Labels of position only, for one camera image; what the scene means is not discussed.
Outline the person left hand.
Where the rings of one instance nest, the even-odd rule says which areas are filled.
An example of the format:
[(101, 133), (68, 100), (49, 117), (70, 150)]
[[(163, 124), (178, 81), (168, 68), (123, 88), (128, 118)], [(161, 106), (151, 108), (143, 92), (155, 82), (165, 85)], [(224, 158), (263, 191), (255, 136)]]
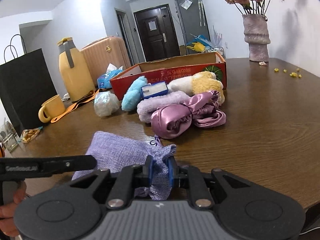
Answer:
[(17, 237), (19, 232), (14, 223), (14, 213), (18, 205), (26, 198), (26, 183), (22, 181), (13, 195), (13, 201), (1, 206), (1, 232), (8, 237)]

